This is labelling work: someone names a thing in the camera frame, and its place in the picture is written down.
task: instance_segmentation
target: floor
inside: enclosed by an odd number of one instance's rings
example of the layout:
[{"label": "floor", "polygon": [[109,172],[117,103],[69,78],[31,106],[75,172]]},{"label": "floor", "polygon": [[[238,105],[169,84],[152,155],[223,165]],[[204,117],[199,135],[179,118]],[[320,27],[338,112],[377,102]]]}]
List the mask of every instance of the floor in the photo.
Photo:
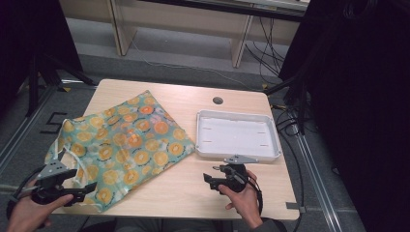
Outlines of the floor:
[{"label": "floor", "polygon": [[[280,79],[274,77],[267,69],[260,67],[249,52],[245,52],[240,68],[232,67],[229,40],[226,38],[209,37],[179,32],[162,31],[155,29],[140,28],[134,38],[134,44],[126,56],[118,56],[115,41],[110,24],[98,23],[68,18],[68,23],[73,35],[77,52],[80,56],[84,72],[95,80],[105,77],[120,79],[138,79],[141,81],[180,83],[205,87],[231,88],[249,91],[261,91],[262,84],[273,86],[280,83]],[[248,42],[249,48],[257,52],[252,42]],[[264,43],[256,43],[263,49]],[[286,55],[287,46],[275,45],[282,56]],[[62,107],[62,110],[72,111],[72,115],[79,115],[86,107],[94,89],[81,85],[73,87],[73,90],[64,95],[57,92],[51,97],[48,104],[53,107]],[[286,89],[273,94],[269,101],[274,105],[283,105],[282,97]],[[14,107],[0,119],[2,132],[0,133],[0,147],[4,148],[17,129],[22,117],[15,117],[18,112],[26,110],[27,91],[23,90],[17,96]],[[78,108],[67,109],[60,102],[73,102]],[[287,115],[281,110],[273,109],[277,125],[286,120]],[[306,140],[309,146],[312,160],[317,168],[319,180],[323,184],[324,192],[335,209],[339,226],[333,227],[326,217],[321,196],[318,197],[318,189],[312,180],[317,181],[307,166],[307,158],[301,153],[298,139],[292,136],[292,126],[285,127],[286,123],[279,128],[284,133],[281,146],[288,154],[285,156],[289,169],[289,175],[295,191],[295,196],[300,206],[304,206],[306,212],[302,213],[300,221],[284,221],[288,231],[365,231],[360,218],[350,201],[343,182],[332,170],[332,158],[326,150],[326,145],[320,137],[320,131],[314,125],[314,120],[305,124]],[[44,148],[28,146],[26,153],[43,152]],[[29,169],[36,166],[29,161],[22,164],[18,158],[13,158],[9,166],[0,175],[1,208],[6,208],[7,199],[4,197],[9,190],[16,186],[22,177],[8,175],[21,165]],[[112,220],[108,217],[69,217],[53,215],[54,225],[43,231],[79,231],[81,227]],[[0,220],[0,230],[5,230],[7,222]],[[233,231],[249,231],[245,224],[236,220],[232,223]]]}]

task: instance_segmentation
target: floral cloth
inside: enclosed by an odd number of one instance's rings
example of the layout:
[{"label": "floral cloth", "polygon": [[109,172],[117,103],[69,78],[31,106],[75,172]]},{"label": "floral cloth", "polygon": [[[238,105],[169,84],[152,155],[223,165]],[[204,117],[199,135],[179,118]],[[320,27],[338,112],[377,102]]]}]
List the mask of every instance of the floral cloth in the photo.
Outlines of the floral cloth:
[{"label": "floral cloth", "polygon": [[101,113],[65,120],[45,163],[63,150],[76,159],[76,187],[97,182],[83,203],[102,212],[192,153],[194,144],[145,91]]}]

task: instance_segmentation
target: person's leg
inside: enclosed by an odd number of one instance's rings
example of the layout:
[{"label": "person's leg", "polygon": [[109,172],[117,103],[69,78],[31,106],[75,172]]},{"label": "person's leg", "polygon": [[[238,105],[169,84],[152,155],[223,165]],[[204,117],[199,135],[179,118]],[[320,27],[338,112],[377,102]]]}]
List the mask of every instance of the person's leg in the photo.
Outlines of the person's leg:
[{"label": "person's leg", "polygon": [[115,232],[161,232],[161,219],[118,217]]},{"label": "person's leg", "polygon": [[170,219],[162,220],[162,232],[207,231],[217,232],[214,223],[205,219]]}]

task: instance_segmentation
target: patterned cloth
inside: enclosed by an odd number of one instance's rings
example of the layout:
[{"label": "patterned cloth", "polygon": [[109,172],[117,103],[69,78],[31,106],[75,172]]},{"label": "patterned cloth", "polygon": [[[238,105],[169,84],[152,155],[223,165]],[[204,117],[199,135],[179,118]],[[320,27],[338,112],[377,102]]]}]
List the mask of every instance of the patterned cloth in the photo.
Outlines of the patterned cloth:
[{"label": "patterned cloth", "polygon": [[194,151],[194,144],[149,91],[101,113],[63,123],[45,163],[66,150],[76,188],[97,182],[84,204],[103,212]]}]

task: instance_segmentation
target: white tray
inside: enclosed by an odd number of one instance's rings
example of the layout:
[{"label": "white tray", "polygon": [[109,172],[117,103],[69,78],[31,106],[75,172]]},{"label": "white tray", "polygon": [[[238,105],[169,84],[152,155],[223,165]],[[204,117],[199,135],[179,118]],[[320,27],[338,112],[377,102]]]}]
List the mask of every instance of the white tray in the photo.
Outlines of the white tray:
[{"label": "white tray", "polygon": [[201,110],[196,120],[196,153],[201,157],[273,161],[281,154],[274,119],[267,115]]}]

